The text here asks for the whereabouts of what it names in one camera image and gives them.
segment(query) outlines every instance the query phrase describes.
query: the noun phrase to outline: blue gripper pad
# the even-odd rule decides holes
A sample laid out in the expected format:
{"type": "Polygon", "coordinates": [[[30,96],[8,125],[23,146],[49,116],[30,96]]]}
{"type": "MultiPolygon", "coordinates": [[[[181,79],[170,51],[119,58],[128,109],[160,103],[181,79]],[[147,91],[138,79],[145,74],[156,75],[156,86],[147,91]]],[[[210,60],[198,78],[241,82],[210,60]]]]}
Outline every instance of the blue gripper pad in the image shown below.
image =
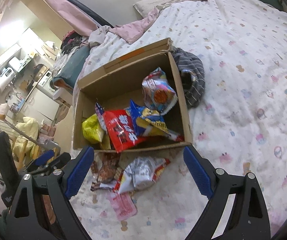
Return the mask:
{"type": "Polygon", "coordinates": [[[214,192],[211,189],[210,178],[189,147],[185,147],[184,149],[184,162],[186,163],[200,193],[208,199],[211,199],[214,192]]]}
{"type": "Polygon", "coordinates": [[[67,189],[64,193],[67,199],[71,199],[72,196],[77,195],[82,182],[84,181],[90,166],[93,163],[93,159],[94,150],[92,147],[88,147],[67,179],[67,189]]]}
{"type": "Polygon", "coordinates": [[[37,166],[46,165],[47,161],[50,160],[53,156],[54,156],[54,151],[49,150],[35,160],[35,165],[37,166]]]}

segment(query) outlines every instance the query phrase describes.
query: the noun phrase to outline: beige pillow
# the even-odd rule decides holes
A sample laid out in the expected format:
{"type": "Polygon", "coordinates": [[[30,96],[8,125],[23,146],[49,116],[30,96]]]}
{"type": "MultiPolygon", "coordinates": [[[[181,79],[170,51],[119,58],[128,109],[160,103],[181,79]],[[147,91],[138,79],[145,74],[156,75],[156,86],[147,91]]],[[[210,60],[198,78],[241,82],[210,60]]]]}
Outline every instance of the beige pillow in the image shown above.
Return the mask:
{"type": "Polygon", "coordinates": [[[165,3],[180,2],[183,0],[141,0],[134,4],[135,9],[140,13],[140,15],[145,18],[148,13],[153,10],[157,5],[163,5],[165,3]]]}

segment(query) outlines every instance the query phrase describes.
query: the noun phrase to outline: bright light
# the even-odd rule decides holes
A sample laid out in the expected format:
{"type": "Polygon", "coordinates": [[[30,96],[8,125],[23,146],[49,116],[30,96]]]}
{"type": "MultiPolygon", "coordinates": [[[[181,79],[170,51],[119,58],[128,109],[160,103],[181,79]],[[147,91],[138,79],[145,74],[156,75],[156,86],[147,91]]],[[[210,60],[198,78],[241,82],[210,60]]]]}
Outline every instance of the bright light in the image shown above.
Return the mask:
{"type": "Polygon", "coordinates": [[[3,46],[15,44],[24,32],[23,22],[15,21],[0,28],[0,43],[3,46]]]}

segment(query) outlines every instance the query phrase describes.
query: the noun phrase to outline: bed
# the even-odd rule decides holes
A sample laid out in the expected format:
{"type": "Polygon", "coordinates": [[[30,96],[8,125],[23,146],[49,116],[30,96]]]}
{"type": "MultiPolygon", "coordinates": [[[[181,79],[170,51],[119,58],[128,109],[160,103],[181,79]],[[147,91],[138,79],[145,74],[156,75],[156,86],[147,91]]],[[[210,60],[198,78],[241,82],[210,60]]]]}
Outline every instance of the bed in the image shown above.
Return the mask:
{"type": "MultiPolygon", "coordinates": [[[[194,147],[229,174],[256,174],[274,235],[287,218],[287,13],[258,0],[175,3],[131,45],[105,27],[93,32],[80,77],[167,37],[197,55],[205,68],[205,95],[189,111],[194,147]]],[[[90,192],[88,173],[70,202],[93,239],[185,239],[207,198],[182,152],[156,154],[172,163],[156,185],[132,196],[137,214],[127,221],[117,220],[105,191],[90,192]]],[[[233,200],[228,199],[214,236],[224,230],[233,200]]]]}

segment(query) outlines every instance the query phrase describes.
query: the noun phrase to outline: gray striped fabric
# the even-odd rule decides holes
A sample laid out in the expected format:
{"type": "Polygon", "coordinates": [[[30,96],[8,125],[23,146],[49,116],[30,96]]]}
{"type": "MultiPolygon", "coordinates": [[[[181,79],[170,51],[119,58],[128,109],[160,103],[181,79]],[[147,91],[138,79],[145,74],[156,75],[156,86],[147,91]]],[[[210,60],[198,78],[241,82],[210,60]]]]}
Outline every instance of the gray striped fabric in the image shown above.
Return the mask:
{"type": "Polygon", "coordinates": [[[171,52],[180,72],[187,107],[197,107],[205,92],[205,71],[202,61],[181,48],[171,52]]]}

